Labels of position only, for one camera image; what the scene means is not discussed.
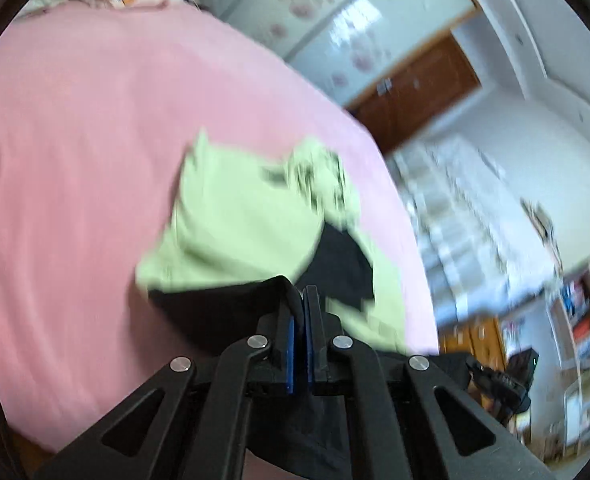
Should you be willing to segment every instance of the wooden furniture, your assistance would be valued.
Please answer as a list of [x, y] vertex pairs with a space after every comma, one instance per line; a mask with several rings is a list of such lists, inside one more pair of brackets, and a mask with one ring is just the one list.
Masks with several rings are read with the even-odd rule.
[[581, 330], [557, 290], [500, 320], [504, 337], [510, 325], [519, 325], [519, 341], [504, 339], [509, 354], [530, 347], [540, 356], [530, 392], [528, 447], [547, 463], [581, 461], [590, 453], [590, 257], [563, 281], [581, 283], [589, 300]]
[[[581, 280], [590, 300], [590, 259], [576, 269], [565, 282]], [[587, 314], [588, 329], [578, 335], [569, 321], [562, 298], [555, 298], [549, 305], [549, 316], [558, 349], [558, 358], [563, 373], [572, 380], [565, 396], [565, 441], [563, 455], [581, 454], [590, 444], [590, 373], [587, 371], [582, 347], [590, 341], [590, 310]]]
[[[506, 352], [498, 318], [469, 320], [440, 332], [440, 353], [449, 352], [470, 352], [482, 365], [505, 370]], [[493, 406], [493, 400], [483, 396], [472, 383], [469, 393], [485, 410]]]
[[386, 155], [478, 86], [469, 60], [449, 34], [382, 80], [351, 111]]

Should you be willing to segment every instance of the white wall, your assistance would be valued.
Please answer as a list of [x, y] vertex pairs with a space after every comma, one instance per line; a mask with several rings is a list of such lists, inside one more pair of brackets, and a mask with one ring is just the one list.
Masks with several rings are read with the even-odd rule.
[[563, 0], [478, 2], [521, 93], [555, 112], [590, 142], [590, 33], [573, 10]]
[[590, 31], [565, 0], [515, 0], [547, 75], [590, 102]]
[[427, 127], [458, 132], [493, 157], [520, 197], [552, 218], [564, 266], [590, 254], [590, 143], [541, 105], [501, 89], [477, 94]]
[[486, 14], [479, 12], [470, 20], [460, 23], [452, 33], [482, 86], [501, 86], [520, 92], [511, 62]]

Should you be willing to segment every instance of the bookshelf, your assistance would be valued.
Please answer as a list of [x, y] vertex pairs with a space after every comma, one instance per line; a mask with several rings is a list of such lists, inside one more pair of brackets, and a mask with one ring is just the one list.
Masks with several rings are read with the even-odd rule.
[[565, 378], [561, 384], [570, 384], [560, 391], [564, 419], [558, 433], [562, 456], [571, 458], [590, 449], [590, 259], [565, 278], [563, 290], [546, 309]]

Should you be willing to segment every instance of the pink bedsheet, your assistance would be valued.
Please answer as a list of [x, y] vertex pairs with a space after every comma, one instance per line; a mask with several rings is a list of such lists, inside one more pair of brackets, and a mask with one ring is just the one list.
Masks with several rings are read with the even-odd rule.
[[67, 4], [0, 39], [0, 396], [59, 449], [178, 354], [197, 355], [132, 286], [184, 151], [336, 150], [362, 225], [401, 269], [408, 345], [436, 351], [411, 225], [369, 134], [280, 59], [188, 6]]

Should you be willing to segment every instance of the bed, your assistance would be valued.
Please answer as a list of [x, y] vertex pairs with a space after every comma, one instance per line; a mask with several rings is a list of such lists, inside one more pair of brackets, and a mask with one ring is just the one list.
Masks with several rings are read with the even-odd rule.
[[361, 225], [399, 266], [410, 350], [437, 352], [409, 217], [371, 136], [281, 59], [189, 6], [63, 4], [0, 38], [0, 397], [10, 425], [59, 450], [179, 354], [137, 292], [185, 149], [341, 156]]
[[438, 327], [500, 316], [555, 279], [560, 264], [505, 183], [457, 133], [396, 150], [387, 166], [422, 254]]

